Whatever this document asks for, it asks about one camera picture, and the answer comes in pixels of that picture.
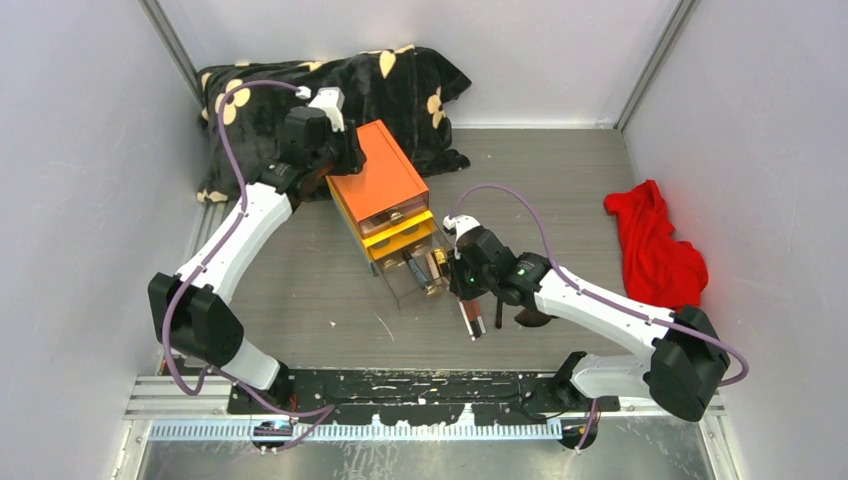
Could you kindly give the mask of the orange drawer organizer box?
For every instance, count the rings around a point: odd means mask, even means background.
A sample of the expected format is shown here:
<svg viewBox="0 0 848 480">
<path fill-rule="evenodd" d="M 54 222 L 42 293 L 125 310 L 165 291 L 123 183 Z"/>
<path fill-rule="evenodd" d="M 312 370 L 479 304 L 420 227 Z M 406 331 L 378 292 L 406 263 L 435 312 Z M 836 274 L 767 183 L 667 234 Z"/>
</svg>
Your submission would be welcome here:
<svg viewBox="0 0 848 480">
<path fill-rule="evenodd" d="M 361 172 L 326 178 L 332 199 L 373 275 L 416 253 L 435 231 L 429 188 L 388 127 L 375 120 L 356 130 Z"/>
</svg>

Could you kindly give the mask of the gold lipstick tube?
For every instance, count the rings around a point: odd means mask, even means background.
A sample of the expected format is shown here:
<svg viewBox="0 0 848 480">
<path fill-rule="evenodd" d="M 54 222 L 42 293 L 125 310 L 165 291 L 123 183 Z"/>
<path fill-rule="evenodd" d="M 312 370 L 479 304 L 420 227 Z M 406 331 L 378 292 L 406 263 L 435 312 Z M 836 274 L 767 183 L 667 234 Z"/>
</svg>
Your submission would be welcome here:
<svg viewBox="0 0 848 480">
<path fill-rule="evenodd" d="M 435 248 L 431 251 L 431 256 L 435 261 L 439 275 L 449 277 L 451 275 L 451 267 L 446 251 L 443 248 Z"/>
</svg>

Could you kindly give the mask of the clear drawer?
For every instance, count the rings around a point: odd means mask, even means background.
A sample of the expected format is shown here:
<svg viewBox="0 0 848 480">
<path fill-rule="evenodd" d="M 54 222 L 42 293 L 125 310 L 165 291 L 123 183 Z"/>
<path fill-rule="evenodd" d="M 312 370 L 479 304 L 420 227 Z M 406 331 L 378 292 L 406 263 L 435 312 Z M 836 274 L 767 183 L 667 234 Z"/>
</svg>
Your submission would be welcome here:
<svg viewBox="0 0 848 480">
<path fill-rule="evenodd" d="M 399 310 L 448 292 L 448 250 L 447 239 L 437 231 L 376 261 L 376 272 Z"/>
</svg>

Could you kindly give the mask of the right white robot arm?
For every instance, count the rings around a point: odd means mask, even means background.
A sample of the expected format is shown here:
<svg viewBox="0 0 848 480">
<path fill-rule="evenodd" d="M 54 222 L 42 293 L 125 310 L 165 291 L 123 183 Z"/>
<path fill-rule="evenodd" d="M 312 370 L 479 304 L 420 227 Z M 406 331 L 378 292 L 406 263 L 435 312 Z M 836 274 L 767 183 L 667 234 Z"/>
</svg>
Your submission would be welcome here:
<svg viewBox="0 0 848 480">
<path fill-rule="evenodd" d="M 448 261 L 458 298 L 490 293 L 530 314 L 527 326 L 569 320 L 626 349 L 618 356 L 571 353 L 555 376 L 562 407 L 577 411 L 592 399 L 640 397 L 681 420 L 705 415 L 731 361 L 703 310 L 647 305 L 574 278 L 540 254 L 516 255 L 467 215 L 446 217 L 443 228 L 454 237 Z"/>
</svg>

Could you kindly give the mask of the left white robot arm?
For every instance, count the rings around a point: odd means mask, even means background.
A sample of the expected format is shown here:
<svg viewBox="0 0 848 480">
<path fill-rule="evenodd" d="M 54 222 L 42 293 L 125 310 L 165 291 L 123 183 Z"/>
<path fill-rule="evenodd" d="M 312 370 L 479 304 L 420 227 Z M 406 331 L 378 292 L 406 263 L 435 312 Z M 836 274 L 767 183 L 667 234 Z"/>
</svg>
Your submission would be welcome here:
<svg viewBox="0 0 848 480">
<path fill-rule="evenodd" d="M 327 174 L 357 174 L 365 164 L 355 124 L 337 106 L 293 108 L 283 125 L 279 163 L 246 175 L 238 204 L 200 251 L 174 274 L 156 274 L 148 296 L 158 340 L 253 388 L 269 413 L 292 397 L 286 366 L 246 337 L 229 303 L 247 267 L 278 227 Z"/>
</svg>

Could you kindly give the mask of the beige concealer tube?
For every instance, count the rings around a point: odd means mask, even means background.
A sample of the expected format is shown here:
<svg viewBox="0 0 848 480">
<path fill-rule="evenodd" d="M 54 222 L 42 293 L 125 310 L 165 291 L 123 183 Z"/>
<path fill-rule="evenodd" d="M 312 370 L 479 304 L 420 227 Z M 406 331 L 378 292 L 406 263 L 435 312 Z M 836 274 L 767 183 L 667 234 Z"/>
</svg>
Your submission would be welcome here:
<svg viewBox="0 0 848 480">
<path fill-rule="evenodd" d="M 428 297 L 432 297 L 442 291 L 442 275 L 432 252 L 426 253 L 424 258 L 426 259 L 431 276 L 431 280 L 426 287 L 426 294 Z"/>
</svg>

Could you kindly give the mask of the white makeup pencil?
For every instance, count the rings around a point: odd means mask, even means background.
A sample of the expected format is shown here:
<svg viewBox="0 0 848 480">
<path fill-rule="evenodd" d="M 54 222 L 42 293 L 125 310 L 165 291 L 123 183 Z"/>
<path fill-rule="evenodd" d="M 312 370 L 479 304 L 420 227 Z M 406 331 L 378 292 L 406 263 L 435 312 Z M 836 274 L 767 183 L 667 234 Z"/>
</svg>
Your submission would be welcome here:
<svg viewBox="0 0 848 480">
<path fill-rule="evenodd" d="M 461 315 L 463 317 L 463 322 L 464 322 L 464 324 L 467 328 L 469 337 L 472 341 L 475 341 L 477 339 L 477 336 L 476 336 L 475 331 L 474 331 L 472 318 L 471 318 L 471 315 L 469 314 L 467 304 L 466 304 L 465 301 L 460 300 L 460 299 L 458 299 L 457 302 L 458 302 L 458 305 L 459 305 Z"/>
</svg>

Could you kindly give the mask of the black mascara tube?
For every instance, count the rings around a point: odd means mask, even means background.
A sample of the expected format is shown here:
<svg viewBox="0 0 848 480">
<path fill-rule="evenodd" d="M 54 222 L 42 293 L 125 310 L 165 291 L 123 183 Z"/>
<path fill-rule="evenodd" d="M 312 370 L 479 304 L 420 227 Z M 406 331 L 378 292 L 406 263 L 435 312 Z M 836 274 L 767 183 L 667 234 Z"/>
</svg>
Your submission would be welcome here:
<svg viewBox="0 0 848 480">
<path fill-rule="evenodd" d="M 418 265 L 412 254 L 408 251 L 402 252 L 403 260 L 410 269 L 413 278 L 421 289 L 426 289 L 429 285 L 429 279 L 421 267 Z"/>
</svg>

